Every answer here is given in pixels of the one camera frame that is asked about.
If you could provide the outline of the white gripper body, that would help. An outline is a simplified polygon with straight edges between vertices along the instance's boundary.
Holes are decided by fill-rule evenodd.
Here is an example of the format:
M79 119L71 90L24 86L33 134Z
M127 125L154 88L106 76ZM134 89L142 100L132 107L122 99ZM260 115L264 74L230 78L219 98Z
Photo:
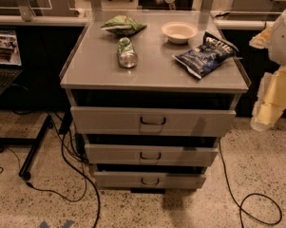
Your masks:
M275 124L286 109L286 66L274 74L265 73L257 93L253 117L263 124Z

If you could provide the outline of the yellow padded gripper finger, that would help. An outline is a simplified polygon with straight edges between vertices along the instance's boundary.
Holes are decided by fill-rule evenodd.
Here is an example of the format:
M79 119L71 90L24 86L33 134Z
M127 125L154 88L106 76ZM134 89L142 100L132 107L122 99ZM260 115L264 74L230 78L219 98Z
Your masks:
M250 126L252 129L259 131L259 132L263 132L263 131L267 131L270 128L272 128L273 126L271 124L265 124L260 122L257 118L252 117L251 121L250 121Z

